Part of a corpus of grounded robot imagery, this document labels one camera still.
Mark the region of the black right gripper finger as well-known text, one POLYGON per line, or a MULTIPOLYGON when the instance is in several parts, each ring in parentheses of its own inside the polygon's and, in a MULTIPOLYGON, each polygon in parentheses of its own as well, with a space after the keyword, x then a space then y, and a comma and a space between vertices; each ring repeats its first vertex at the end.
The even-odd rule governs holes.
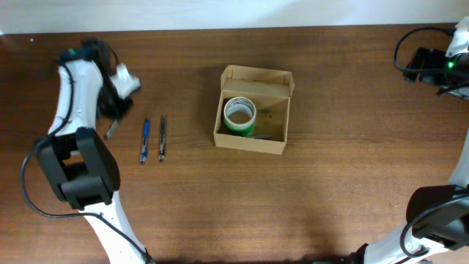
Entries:
MULTIPOLYGON (((428 70, 444 68, 446 63, 446 52, 437 49, 420 47, 413 54, 407 64, 407 69, 428 70)), ((441 73, 403 73, 405 81, 424 83, 444 83, 446 77, 441 73)))
POLYGON ((468 85, 440 88, 437 96, 451 95, 462 100, 468 100, 468 85))

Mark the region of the black slim pen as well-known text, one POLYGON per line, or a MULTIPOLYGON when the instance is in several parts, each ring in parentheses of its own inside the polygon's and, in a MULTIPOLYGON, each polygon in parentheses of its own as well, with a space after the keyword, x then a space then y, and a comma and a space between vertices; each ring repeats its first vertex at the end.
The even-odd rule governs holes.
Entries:
POLYGON ((119 121, 118 120, 114 120, 110 127, 108 128, 108 130, 106 131, 105 133, 105 139, 106 140, 109 140, 111 138, 111 136, 113 135, 113 133, 115 132, 115 130, 117 129, 117 126, 119 124, 119 121))

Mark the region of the dark grey pen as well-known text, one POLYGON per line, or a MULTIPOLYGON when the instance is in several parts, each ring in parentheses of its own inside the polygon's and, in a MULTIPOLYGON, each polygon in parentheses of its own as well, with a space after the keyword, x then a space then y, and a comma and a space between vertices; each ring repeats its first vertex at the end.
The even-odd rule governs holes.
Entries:
POLYGON ((158 160, 164 161, 166 154, 166 118, 164 116, 160 119, 160 148, 158 154, 158 160))

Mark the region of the blue pen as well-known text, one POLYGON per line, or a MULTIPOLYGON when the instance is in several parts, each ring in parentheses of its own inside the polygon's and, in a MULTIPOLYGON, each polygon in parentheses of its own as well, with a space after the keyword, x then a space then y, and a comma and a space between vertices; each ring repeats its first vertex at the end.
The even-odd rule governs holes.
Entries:
POLYGON ((149 136, 149 126, 150 126, 150 120, 146 118, 144 120, 144 127, 143 127, 143 132, 142 132, 142 146, 141 146, 141 153, 140 153, 140 164, 145 164, 146 159, 147 159, 147 153, 148 153, 148 136, 149 136))

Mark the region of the beige masking tape roll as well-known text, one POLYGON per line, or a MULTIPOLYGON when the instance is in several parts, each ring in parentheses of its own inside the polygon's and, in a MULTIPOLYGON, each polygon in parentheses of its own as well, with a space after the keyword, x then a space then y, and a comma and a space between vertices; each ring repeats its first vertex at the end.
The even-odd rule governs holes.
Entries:
POLYGON ((255 121, 257 110, 252 100, 245 97, 234 97, 226 102, 223 116, 224 120, 242 124, 251 120, 255 121))

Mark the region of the green tape roll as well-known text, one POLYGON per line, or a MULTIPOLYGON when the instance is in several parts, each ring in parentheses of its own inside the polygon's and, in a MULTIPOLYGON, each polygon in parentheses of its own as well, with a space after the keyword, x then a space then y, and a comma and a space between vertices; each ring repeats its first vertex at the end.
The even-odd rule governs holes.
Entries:
POLYGON ((247 136, 254 130, 254 121, 245 122, 242 124, 224 120, 224 124, 231 135, 234 136, 247 136))

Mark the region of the brown cardboard box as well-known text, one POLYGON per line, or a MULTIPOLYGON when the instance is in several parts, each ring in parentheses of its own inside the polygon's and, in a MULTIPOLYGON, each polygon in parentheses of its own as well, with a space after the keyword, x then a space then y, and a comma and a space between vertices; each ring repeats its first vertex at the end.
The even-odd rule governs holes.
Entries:
POLYGON ((287 144, 289 110, 295 82, 291 72, 258 67, 228 65, 221 74, 221 94, 213 136, 216 147, 280 155, 287 144), (250 135, 271 135, 270 140, 231 135, 223 110, 234 97, 253 101, 257 116, 250 135))

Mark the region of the black white marker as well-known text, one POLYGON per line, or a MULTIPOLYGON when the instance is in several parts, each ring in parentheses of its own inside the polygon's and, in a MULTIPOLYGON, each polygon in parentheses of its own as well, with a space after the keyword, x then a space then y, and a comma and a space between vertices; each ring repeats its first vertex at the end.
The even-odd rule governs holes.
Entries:
POLYGON ((247 136, 246 138, 270 140, 270 139, 273 138, 273 136, 271 136, 271 135, 250 135, 250 136, 247 136))

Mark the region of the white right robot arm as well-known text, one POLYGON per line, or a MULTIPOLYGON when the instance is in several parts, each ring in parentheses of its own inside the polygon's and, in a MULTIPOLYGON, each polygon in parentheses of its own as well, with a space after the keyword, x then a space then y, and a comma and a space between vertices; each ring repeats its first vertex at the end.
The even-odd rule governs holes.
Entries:
MULTIPOLYGON (((468 99, 468 19, 452 29, 446 51, 420 47, 407 66, 396 63, 408 82, 424 82, 439 95, 468 99)), ((365 243, 338 263, 428 263, 429 257, 468 245, 468 146, 447 184, 418 188, 411 196, 404 224, 382 240, 365 243)))

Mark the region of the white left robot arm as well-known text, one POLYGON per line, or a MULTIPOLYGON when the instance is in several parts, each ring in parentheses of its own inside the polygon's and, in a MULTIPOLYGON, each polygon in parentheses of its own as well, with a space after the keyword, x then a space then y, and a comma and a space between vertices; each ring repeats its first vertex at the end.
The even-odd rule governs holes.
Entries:
POLYGON ((96 131, 103 115, 120 120, 141 86, 107 45, 63 51, 59 102, 48 135, 32 151, 57 199, 85 218, 111 263, 153 263, 132 231, 119 197, 119 167, 96 131))

